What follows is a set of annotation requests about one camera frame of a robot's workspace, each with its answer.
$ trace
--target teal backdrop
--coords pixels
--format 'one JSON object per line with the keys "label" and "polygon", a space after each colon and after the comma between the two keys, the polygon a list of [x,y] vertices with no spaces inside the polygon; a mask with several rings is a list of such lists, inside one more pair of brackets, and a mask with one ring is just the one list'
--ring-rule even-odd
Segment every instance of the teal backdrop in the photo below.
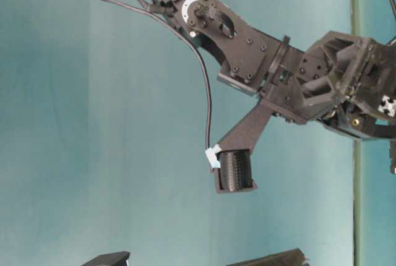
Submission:
{"label": "teal backdrop", "polygon": [[[351,32],[350,0],[222,1],[300,49]],[[187,46],[99,0],[1,7],[1,265],[81,265],[127,250],[130,265],[218,266],[296,247],[311,265],[352,265],[349,139],[273,119],[252,158],[259,189],[217,195]],[[214,144],[256,99],[216,82],[219,66],[205,59]]]}
{"label": "teal backdrop", "polygon": [[[355,32],[387,43],[396,35],[389,0],[355,0]],[[358,266],[395,265],[396,177],[390,173],[389,143],[358,145],[356,261]]]}

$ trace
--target green wall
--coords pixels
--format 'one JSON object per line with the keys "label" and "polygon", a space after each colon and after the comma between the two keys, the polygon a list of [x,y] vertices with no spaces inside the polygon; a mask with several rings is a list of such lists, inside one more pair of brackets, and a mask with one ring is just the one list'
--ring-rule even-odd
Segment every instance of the green wall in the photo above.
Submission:
{"label": "green wall", "polygon": [[[396,35],[389,0],[354,0],[356,33],[387,43]],[[396,260],[396,178],[390,173],[389,143],[357,148],[356,264],[394,265]]]}
{"label": "green wall", "polygon": [[[204,157],[197,59],[167,30],[98,0],[1,0],[0,260],[225,265],[300,247],[352,265],[352,142],[274,119],[259,189],[217,195]],[[306,49],[350,32],[350,0],[222,0]],[[256,102],[215,81],[213,141]]]}

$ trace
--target circular servo horn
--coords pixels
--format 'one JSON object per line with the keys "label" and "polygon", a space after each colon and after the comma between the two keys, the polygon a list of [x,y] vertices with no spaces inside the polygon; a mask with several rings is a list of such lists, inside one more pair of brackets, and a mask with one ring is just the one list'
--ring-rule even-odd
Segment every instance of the circular servo horn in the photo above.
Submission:
{"label": "circular servo horn", "polygon": [[194,2],[198,0],[185,0],[183,2],[183,7],[181,8],[181,15],[183,16],[183,20],[187,23],[188,21],[188,7]]}

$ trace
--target screw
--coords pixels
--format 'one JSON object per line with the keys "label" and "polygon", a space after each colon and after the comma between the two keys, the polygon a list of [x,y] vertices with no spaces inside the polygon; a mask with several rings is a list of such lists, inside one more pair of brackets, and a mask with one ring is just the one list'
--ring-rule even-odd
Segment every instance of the screw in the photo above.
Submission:
{"label": "screw", "polygon": [[353,119],[352,125],[355,127],[358,127],[360,125],[360,120],[359,119]]}

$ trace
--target black object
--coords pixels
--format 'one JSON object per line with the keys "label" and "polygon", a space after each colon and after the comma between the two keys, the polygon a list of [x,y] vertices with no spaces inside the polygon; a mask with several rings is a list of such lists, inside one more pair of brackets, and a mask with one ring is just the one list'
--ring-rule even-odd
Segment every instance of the black object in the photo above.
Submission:
{"label": "black object", "polygon": [[[382,45],[371,38],[329,32],[303,52],[290,46],[287,36],[280,41],[252,28],[219,0],[152,0],[150,6],[139,2],[146,9],[166,9],[164,18],[179,36],[218,61],[219,81],[259,98],[257,106],[207,150],[218,192],[256,188],[249,156],[272,116],[299,125],[317,121],[352,139],[396,140],[395,40]],[[381,120],[389,125],[377,124]]]}
{"label": "black object", "polygon": [[306,258],[299,249],[294,249],[280,254],[269,255],[264,258],[232,264],[229,266],[309,266]]}
{"label": "black object", "polygon": [[130,253],[116,252],[114,254],[99,255],[82,266],[128,266]]}

